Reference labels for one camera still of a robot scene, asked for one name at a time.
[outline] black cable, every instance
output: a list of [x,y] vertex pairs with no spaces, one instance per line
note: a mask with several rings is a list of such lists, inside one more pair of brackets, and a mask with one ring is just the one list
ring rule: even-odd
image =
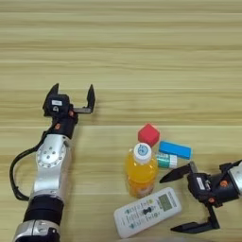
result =
[[20,160],[22,160],[25,156],[27,156],[33,152],[36,152],[38,150],[38,148],[42,145],[43,140],[51,132],[51,130],[57,125],[57,123],[59,123],[59,119],[57,119],[55,122],[53,122],[51,127],[43,134],[41,141],[35,147],[29,148],[29,149],[23,151],[22,153],[17,155],[14,158],[14,160],[12,161],[10,169],[9,169],[9,178],[10,178],[10,184],[11,184],[11,189],[13,191],[13,194],[18,200],[29,200],[29,197],[24,195],[22,192],[20,192],[19,187],[15,183],[14,176],[13,176],[14,166],[16,166],[16,164]]

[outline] robotic arm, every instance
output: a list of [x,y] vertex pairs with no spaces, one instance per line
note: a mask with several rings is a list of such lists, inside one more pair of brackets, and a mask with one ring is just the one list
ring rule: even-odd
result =
[[189,191],[207,207],[210,215],[205,223],[190,222],[172,228],[171,231],[202,233],[220,228],[213,207],[218,208],[224,202],[239,199],[239,195],[242,194],[242,161],[222,164],[219,168],[221,173],[216,175],[198,173],[194,162],[190,162],[172,170],[160,180],[160,183],[172,182],[188,174]]
[[[43,133],[40,143],[19,154],[12,162],[9,177],[15,197],[28,200],[23,223],[14,235],[13,242],[59,242],[62,210],[68,167],[71,163],[71,139],[80,113],[92,113],[95,91],[91,85],[87,107],[74,108],[68,95],[58,94],[59,84],[52,87],[43,104],[44,116],[52,117],[52,125]],[[14,166],[26,155],[36,152],[38,167],[30,198],[16,186]]]

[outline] bottle cap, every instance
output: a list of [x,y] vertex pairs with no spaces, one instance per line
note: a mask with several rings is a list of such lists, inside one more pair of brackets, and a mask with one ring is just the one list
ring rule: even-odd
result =
[[139,164],[147,164],[152,157],[151,147],[146,143],[139,143],[133,149],[133,159]]

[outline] remote control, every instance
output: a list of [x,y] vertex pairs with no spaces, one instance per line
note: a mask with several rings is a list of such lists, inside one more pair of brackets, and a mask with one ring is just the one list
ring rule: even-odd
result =
[[114,220],[121,238],[137,234],[182,210],[170,187],[115,210]]

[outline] small box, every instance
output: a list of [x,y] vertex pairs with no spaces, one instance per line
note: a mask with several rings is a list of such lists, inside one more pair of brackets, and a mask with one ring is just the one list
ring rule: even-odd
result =
[[146,124],[138,132],[138,140],[153,147],[160,139],[160,133],[150,124]]
[[165,154],[176,155],[178,157],[190,160],[192,157],[192,149],[166,141],[162,141],[159,145],[159,151]]

